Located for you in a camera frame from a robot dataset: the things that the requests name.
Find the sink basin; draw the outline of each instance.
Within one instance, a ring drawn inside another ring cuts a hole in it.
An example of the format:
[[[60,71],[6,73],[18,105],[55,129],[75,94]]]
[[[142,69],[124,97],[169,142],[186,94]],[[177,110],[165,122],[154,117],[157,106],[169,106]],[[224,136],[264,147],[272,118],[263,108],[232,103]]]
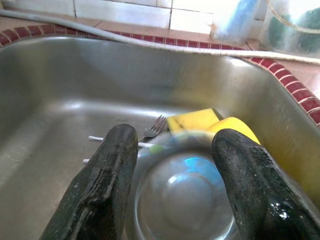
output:
[[[241,59],[76,37],[0,49],[0,239],[37,239],[114,125],[214,108],[255,132],[320,207],[320,131],[269,72]]]

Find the yellow sponge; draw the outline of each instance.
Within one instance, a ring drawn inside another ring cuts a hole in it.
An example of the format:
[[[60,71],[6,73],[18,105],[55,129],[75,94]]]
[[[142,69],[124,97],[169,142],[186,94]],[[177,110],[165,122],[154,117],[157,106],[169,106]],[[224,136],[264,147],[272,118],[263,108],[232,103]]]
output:
[[[250,138],[252,141],[255,141],[257,144],[260,144],[258,138],[254,134],[254,132],[240,119],[236,117],[227,117],[210,127],[208,127],[207,132],[216,134],[221,129],[233,129],[236,130],[243,135],[246,135],[248,138]]]
[[[188,112],[167,118],[170,132],[177,134],[187,131],[205,131],[213,124],[219,122],[212,108]]]

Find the stainless steel bowl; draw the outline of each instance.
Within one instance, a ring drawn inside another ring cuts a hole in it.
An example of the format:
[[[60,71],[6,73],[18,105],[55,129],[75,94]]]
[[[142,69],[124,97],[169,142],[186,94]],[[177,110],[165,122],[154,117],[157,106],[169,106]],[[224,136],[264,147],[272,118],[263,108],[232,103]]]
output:
[[[156,154],[139,152],[125,227],[130,239],[241,239],[210,148],[191,137]],[[152,143],[168,142],[170,134]]]

